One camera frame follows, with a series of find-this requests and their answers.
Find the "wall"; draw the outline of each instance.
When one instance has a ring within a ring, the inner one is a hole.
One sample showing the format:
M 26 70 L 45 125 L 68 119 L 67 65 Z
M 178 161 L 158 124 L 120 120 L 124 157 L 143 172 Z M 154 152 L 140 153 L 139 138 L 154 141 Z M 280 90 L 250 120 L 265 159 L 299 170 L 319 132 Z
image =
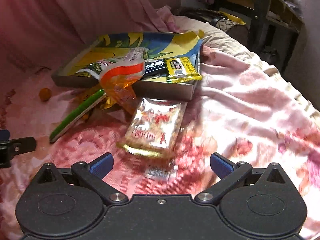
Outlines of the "wall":
M 305 30 L 300 35 L 284 77 L 320 109 L 320 0 L 296 1 L 301 5 Z

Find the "black candy bar wrapper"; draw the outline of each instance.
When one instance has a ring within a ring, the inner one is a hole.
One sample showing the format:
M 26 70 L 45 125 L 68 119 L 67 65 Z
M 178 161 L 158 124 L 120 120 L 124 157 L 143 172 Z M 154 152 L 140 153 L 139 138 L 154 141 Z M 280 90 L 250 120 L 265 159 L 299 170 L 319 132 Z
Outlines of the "black candy bar wrapper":
M 156 75 L 166 74 L 166 64 L 164 60 L 158 60 L 156 62 L 150 62 L 144 66 L 143 78 L 152 77 Z

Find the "barcode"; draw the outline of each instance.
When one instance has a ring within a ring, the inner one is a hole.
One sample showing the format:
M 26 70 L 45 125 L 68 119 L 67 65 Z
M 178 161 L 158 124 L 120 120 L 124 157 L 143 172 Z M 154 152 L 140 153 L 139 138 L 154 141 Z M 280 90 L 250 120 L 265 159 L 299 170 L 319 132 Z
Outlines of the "barcode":
M 168 180 L 170 172 L 160 169 L 148 169 L 146 170 L 145 176 L 150 179 Z
M 182 75 L 182 74 L 183 74 L 183 71 L 182 71 L 182 69 L 180 69 L 180 70 L 174 70 L 174 74 L 175 74 L 175 75 Z

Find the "orange plastic bag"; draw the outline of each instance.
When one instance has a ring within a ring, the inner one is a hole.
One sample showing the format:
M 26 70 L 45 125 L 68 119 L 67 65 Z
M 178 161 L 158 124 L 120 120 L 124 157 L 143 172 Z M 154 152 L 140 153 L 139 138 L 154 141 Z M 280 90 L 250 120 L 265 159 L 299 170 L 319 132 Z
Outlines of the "orange plastic bag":
M 100 74 L 100 85 L 127 112 L 133 114 L 138 101 L 131 85 L 144 75 L 144 59 L 121 60 Z

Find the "green popsicle stick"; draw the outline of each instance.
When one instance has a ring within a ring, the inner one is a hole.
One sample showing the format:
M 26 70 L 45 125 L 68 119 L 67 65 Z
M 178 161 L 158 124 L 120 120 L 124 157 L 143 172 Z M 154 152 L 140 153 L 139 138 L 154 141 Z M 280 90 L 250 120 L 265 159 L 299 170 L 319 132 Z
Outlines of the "green popsicle stick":
M 63 135 L 71 126 L 75 124 L 85 113 L 90 109 L 94 108 L 98 103 L 100 103 L 105 96 L 103 89 L 100 89 L 92 96 L 87 98 L 81 105 L 79 105 L 75 110 L 73 110 L 62 122 L 57 126 L 56 129 L 50 134 L 50 142 L 55 142 L 61 135 Z

